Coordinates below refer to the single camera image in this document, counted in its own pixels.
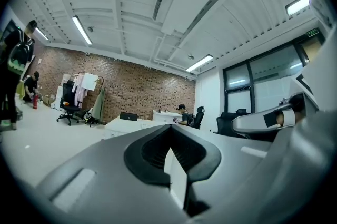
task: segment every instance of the white desk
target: white desk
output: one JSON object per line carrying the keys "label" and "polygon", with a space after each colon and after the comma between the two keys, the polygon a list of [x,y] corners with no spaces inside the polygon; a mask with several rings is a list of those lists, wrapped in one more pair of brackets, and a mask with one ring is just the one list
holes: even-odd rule
{"label": "white desk", "polygon": [[153,126],[164,125],[165,122],[138,119],[137,121],[123,120],[118,116],[110,123],[106,124],[104,139],[125,135],[141,129],[152,128]]}
{"label": "white desk", "polygon": [[173,118],[177,118],[179,121],[182,120],[182,115],[176,112],[157,112],[153,111],[152,121],[163,122],[164,124],[172,124]]}

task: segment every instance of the man sitting at desk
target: man sitting at desk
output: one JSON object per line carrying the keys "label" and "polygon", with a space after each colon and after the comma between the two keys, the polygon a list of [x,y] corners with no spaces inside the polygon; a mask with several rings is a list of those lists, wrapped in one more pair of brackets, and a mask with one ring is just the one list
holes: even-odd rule
{"label": "man sitting at desk", "polygon": [[176,120],[176,123],[180,125],[187,125],[190,126],[191,124],[191,115],[187,112],[186,107],[184,104],[180,104],[177,108],[178,112],[183,116],[182,121]]}

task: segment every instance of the brick wall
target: brick wall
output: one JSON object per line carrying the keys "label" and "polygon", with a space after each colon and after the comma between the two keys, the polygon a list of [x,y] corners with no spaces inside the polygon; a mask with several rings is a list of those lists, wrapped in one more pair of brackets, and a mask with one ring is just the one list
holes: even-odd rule
{"label": "brick wall", "polygon": [[[35,60],[28,74],[39,71],[38,84],[41,93],[56,95],[63,74],[80,71],[96,74],[104,78],[105,103],[103,121],[110,122],[120,112],[137,113],[140,119],[151,120],[153,110],[158,108],[174,112],[179,104],[185,104],[190,112],[194,110],[195,81],[166,72],[149,69],[125,61],[115,61],[108,57],[59,48],[45,47],[35,43]],[[99,93],[89,91],[83,101],[83,108],[91,108]]]}

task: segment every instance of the exit sign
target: exit sign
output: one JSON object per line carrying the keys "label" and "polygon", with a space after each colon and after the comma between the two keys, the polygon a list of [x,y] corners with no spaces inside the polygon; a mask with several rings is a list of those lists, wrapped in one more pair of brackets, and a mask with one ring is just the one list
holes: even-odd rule
{"label": "exit sign", "polygon": [[308,34],[309,37],[314,36],[314,35],[316,35],[318,33],[319,33],[319,31],[318,31],[317,28],[315,28],[315,29],[310,30],[310,31],[307,32],[307,34]]}

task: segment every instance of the fire extinguisher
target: fire extinguisher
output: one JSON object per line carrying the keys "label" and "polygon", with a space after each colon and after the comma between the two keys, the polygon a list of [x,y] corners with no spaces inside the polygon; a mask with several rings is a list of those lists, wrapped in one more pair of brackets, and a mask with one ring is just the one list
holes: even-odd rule
{"label": "fire extinguisher", "polygon": [[33,109],[37,110],[37,99],[38,99],[38,95],[36,94],[33,98]]}

